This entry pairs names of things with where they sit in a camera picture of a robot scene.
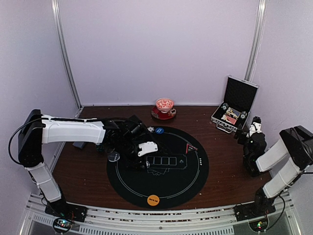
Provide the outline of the clear dealer button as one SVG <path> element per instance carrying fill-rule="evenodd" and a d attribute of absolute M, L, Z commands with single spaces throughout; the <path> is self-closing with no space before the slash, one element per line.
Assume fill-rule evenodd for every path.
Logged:
<path fill-rule="evenodd" d="M 118 152 L 111 152 L 107 155 L 108 161 L 109 162 L 117 162 L 120 159 L 120 154 Z"/>

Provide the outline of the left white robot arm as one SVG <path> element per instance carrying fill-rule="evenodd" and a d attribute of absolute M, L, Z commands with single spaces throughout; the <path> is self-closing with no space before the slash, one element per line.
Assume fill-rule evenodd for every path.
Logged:
<path fill-rule="evenodd" d="M 42 114 L 32 110 L 22 126 L 16 129 L 8 141 L 8 155 L 12 156 L 11 144 L 18 138 L 18 158 L 11 160 L 25 168 L 33 178 L 37 188 L 43 193 L 47 204 L 59 216 L 70 213 L 61 187 L 47 166 L 42 153 L 44 145 L 52 145 L 62 150 L 67 142 L 93 143 L 98 147 L 106 145 L 117 153 L 109 154 L 110 161 L 126 159 L 134 168 L 148 168 L 144 159 L 149 153 L 158 151 L 156 141 L 137 142 L 141 133 L 150 134 L 148 128 L 136 116 L 130 118 L 66 118 Z"/>

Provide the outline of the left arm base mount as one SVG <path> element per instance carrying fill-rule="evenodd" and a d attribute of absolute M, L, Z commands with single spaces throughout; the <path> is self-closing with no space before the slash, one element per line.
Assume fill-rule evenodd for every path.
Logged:
<path fill-rule="evenodd" d="M 52 222 L 52 228 L 57 234 L 63 235 L 69 232 L 75 222 L 84 222 L 87 215 L 87 207 L 70 204 L 61 194 L 61 200 L 49 202 L 41 191 L 41 202 L 45 206 L 45 213 L 56 217 Z"/>

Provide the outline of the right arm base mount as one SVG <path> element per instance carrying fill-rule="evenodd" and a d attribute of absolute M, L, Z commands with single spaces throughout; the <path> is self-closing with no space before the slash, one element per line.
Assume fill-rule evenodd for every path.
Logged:
<path fill-rule="evenodd" d="M 237 204 L 234 212 L 237 221 L 252 220 L 250 228 L 254 232 L 264 232 L 269 227 L 268 215 L 275 212 L 274 199 L 257 195 L 252 203 Z"/>

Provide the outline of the triangular all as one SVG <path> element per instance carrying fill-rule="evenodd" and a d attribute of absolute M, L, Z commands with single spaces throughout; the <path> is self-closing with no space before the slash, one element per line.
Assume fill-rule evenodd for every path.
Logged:
<path fill-rule="evenodd" d="M 193 146 L 189 143 L 186 144 L 186 154 L 197 151 L 197 150 L 198 149 L 195 146 Z"/>

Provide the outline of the blue small blind button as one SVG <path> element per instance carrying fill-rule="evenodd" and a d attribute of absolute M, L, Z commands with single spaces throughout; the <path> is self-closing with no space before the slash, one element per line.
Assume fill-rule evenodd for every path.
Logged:
<path fill-rule="evenodd" d="M 156 134 L 163 134 L 163 133 L 164 133 L 164 129 L 161 128 L 161 127 L 157 127 L 157 128 L 155 129 L 155 133 L 156 133 Z"/>

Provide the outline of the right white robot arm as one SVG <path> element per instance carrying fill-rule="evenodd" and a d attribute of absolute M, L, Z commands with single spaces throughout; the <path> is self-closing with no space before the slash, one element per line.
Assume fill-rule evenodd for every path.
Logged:
<path fill-rule="evenodd" d="M 252 203 L 234 208 L 237 214 L 243 216 L 249 213 L 261 216 L 270 211 L 275 198 L 290 188 L 313 164 L 313 134 L 301 125 L 287 128 L 280 131 L 277 142 L 267 148 L 261 124 L 255 122 L 247 132 L 240 131 L 235 136 L 243 145 L 243 163 L 252 177 L 273 169 L 277 171 L 256 191 Z"/>

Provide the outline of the orange big blind button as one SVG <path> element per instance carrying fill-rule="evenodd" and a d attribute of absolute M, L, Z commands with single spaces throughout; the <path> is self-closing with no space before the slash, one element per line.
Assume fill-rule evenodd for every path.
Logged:
<path fill-rule="evenodd" d="M 160 198 L 155 194 L 149 195 L 147 198 L 147 203 L 152 207 L 157 206 L 160 203 Z"/>

